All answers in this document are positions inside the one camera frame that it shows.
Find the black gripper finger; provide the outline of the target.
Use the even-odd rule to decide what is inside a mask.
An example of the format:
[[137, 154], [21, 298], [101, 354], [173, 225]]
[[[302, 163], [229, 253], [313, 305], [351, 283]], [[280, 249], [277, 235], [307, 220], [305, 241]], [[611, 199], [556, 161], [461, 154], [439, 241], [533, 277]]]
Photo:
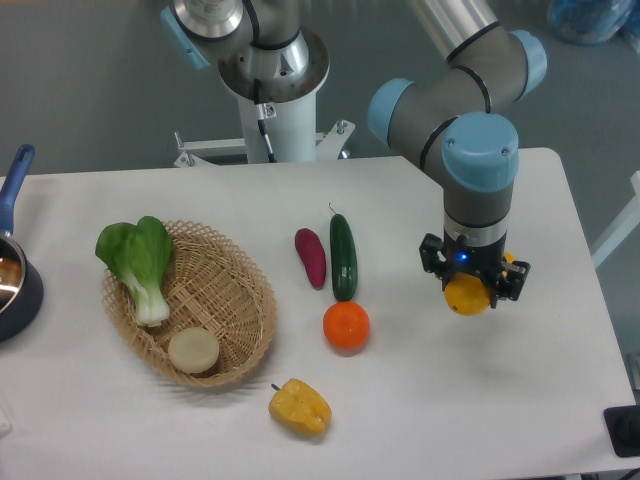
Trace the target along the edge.
[[496, 308], [499, 301], [517, 301], [530, 272], [530, 264], [525, 261], [502, 261], [502, 270], [490, 284], [490, 307]]
[[419, 246], [419, 254], [423, 270], [442, 280], [449, 269], [449, 261], [444, 256], [444, 241], [427, 233]]

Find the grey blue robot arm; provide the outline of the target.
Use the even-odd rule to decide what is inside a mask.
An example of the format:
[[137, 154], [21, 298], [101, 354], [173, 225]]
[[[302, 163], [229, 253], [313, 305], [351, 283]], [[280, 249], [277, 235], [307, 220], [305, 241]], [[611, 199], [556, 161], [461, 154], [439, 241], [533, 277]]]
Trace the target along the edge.
[[[383, 84], [369, 129], [442, 188], [443, 233], [425, 236], [419, 252], [443, 292], [478, 287], [490, 306], [517, 300], [530, 267], [505, 252], [519, 153], [501, 110], [543, 80], [544, 48], [505, 30], [483, 1], [415, 1], [412, 9], [448, 73], [430, 87]], [[194, 67], [217, 66], [237, 99], [250, 162], [315, 158], [315, 95], [329, 58], [297, 2], [172, 1], [161, 18]]]

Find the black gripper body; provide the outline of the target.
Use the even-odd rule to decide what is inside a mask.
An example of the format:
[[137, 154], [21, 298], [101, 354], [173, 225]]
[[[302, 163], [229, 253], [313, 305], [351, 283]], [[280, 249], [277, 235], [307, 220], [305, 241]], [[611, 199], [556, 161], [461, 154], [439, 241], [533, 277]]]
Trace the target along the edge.
[[490, 291], [498, 291], [504, 283], [502, 265], [506, 236], [485, 246], [470, 246], [454, 241], [448, 234], [444, 236], [442, 253], [446, 259], [442, 274], [442, 290], [457, 273], [477, 277]]

